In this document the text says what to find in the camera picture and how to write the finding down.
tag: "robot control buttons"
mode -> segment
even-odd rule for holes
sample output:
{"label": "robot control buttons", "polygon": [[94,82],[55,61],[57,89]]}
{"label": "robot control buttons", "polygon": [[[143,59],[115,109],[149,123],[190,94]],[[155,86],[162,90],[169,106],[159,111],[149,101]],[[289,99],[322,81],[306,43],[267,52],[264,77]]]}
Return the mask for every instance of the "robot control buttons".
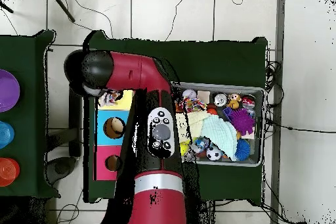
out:
{"label": "robot control buttons", "polygon": [[156,125],[153,129],[153,137],[160,141],[168,140],[171,137],[171,131],[166,125]]}
{"label": "robot control buttons", "polygon": [[175,152],[173,116],[164,107],[153,109],[147,121],[147,145],[149,152],[157,158],[168,158]]}

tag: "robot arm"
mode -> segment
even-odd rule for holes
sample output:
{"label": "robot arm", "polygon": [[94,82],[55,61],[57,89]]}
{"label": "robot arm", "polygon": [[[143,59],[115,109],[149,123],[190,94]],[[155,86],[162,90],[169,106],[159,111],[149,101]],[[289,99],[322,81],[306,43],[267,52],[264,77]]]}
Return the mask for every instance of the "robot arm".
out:
{"label": "robot arm", "polygon": [[161,64],[147,56],[74,51],[64,70],[70,87],[80,95],[99,97],[105,89],[143,91],[132,105],[136,120],[129,119],[126,126],[135,129],[136,124],[136,154],[128,156],[132,141],[124,139],[115,197],[122,194],[118,181],[130,170],[134,198],[128,224],[186,224],[175,105]]}

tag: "blue cup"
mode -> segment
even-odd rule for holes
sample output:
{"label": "blue cup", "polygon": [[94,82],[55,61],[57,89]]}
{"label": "blue cup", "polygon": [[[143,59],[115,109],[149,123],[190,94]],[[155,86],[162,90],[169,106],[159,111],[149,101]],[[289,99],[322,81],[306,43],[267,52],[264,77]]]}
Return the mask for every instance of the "blue cup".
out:
{"label": "blue cup", "polygon": [[14,139],[14,129],[9,123],[0,121],[0,148],[5,148]]}

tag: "circular hole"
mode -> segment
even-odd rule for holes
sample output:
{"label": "circular hole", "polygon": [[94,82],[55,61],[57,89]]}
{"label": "circular hole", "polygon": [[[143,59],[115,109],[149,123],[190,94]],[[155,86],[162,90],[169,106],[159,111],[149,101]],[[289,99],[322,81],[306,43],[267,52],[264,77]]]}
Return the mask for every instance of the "circular hole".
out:
{"label": "circular hole", "polygon": [[115,154],[109,156],[105,160],[105,166],[110,171],[117,171],[119,170],[121,166],[121,160],[119,156],[116,156]]}
{"label": "circular hole", "polygon": [[104,133],[111,139],[117,139],[123,136],[125,132],[125,122],[120,118],[109,118],[104,124]]}

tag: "bowl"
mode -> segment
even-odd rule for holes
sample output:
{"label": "bowl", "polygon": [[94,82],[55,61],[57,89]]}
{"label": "bowl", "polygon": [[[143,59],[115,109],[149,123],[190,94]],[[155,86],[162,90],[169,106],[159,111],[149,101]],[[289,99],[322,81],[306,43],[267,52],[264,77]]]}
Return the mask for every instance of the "bowl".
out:
{"label": "bowl", "polygon": [[12,158],[0,158],[0,187],[7,187],[19,175],[20,166]]}
{"label": "bowl", "polygon": [[10,110],[18,102],[18,80],[6,70],[0,70],[0,112]]}
{"label": "bowl", "polygon": [[0,121],[0,148],[5,148],[14,139],[14,129],[9,123]]}

